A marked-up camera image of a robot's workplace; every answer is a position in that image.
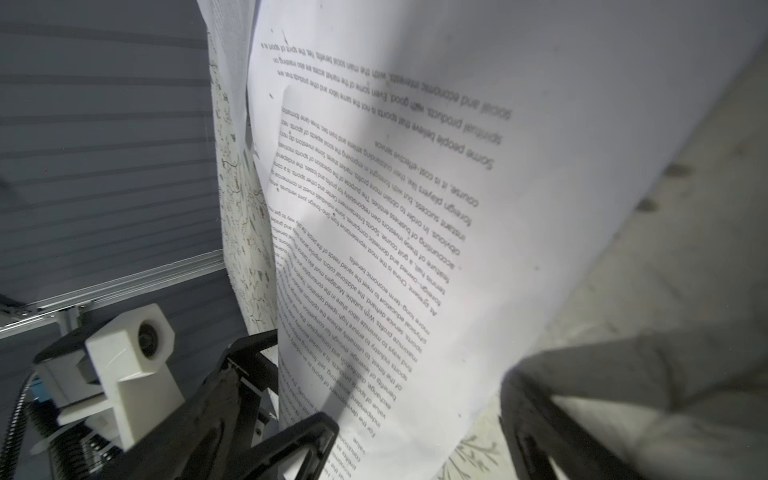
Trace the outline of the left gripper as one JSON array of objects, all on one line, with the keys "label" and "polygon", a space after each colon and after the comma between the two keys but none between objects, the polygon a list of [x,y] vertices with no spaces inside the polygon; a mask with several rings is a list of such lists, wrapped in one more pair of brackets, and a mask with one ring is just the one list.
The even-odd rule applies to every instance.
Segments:
[{"label": "left gripper", "polygon": [[254,440],[259,408],[263,393],[278,389],[278,368],[262,352],[276,345],[277,333],[235,341],[189,398],[167,366],[174,342],[167,318],[150,304],[68,333],[35,357],[33,373],[59,409],[59,424],[94,422],[102,414],[107,425],[98,433],[117,439],[123,454],[191,399],[212,374],[231,368],[239,375],[240,411],[228,465],[236,454],[264,441]]}]

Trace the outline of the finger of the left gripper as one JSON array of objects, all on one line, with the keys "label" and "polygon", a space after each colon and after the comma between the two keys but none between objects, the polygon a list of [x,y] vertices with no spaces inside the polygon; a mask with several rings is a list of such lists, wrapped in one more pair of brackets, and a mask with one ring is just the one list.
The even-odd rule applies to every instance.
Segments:
[{"label": "finger of the left gripper", "polygon": [[319,479],[339,433],[337,423],[318,412],[234,456],[224,479],[270,479],[302,454],[296,479]]}]

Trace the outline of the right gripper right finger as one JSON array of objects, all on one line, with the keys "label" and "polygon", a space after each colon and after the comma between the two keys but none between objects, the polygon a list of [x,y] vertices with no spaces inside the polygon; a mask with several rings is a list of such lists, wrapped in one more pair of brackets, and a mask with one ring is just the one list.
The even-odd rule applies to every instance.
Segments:
[{"label": "right gripper right finger", "polygon": [[642,476],[557,406],[516,368],[500,389],[499,422],[519,479],[640,479]]}]

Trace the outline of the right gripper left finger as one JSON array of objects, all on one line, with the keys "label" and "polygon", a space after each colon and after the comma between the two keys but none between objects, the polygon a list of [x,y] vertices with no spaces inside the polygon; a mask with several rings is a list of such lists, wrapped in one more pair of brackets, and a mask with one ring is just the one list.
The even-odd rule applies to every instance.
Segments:
[{"label": "right gripper left finger", "polygon": [[239,375],[227,368],[97,479],[222,479],[240,411]]}]

